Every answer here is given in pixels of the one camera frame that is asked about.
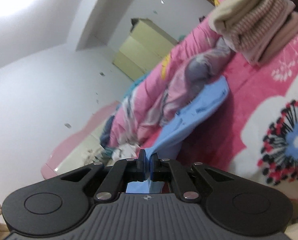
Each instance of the gray ribbed panel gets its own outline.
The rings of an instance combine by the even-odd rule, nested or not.
[[[197,204],[184,203],[174,194],[121,194],[110,204],[97,205],[82,225],[46,240],[289,240],[283,233],[245,237],[213,223]],[[7,240],[32,238],[11,234]]]

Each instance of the yellow print on blanket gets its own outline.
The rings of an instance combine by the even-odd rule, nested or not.
[[[161,62],[161,78],[162,80],[165,80],[166,78],[166,73],[167,73],[167,66],[170,61],[170,54],[168,54],[166,57]]]

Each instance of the metal screw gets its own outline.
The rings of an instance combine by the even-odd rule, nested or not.
[[[111,194],[109,192],[99,192],[96,198],[99,200],[107,200],[111,198]]]
[[[199,194],[195,191],[187,191],[184,193],[185,199],[196,199],[199,197]]]

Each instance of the pink blanket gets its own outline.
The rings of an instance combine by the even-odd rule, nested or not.
[[[231,94],[185,141],[178,160],[201,161],[298,200],[298,34],[261,68],[236,54],[224,75]]]
[[[157,129],[163,111],[164,91],[182,64],[216,45],[220,35],[212,31],[208,17],[200,23],[149,76],[126,98],[118,110],[110,131],[109,147],[124,143],[144,143]]]

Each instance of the pink folded cloth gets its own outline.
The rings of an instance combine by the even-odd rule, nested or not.
[[[298,33],[298,12],[292,12],[262,54],[259,65],[271,60]]]
[[[255,47],[275,24],[277,17],[287,7],[286,0],[262,0],[225,35],[235,51]]]
[[[258,44],[250,50],[243,51],[242,55],[245,59],[249,62],[250,65],[258,64],[258,61],[265,51],[267,45],[273,38],[273,36],[278,32],[281,26],[284,24],[285,20],[287,19],[288,15],[293,11],[295,8],[295,4],[290,1],[287,1],[286,9],[279,15],[278,18],[275,19],[274,25],[270,28],[270,30],[266,33],[266,35],[258,42]]]

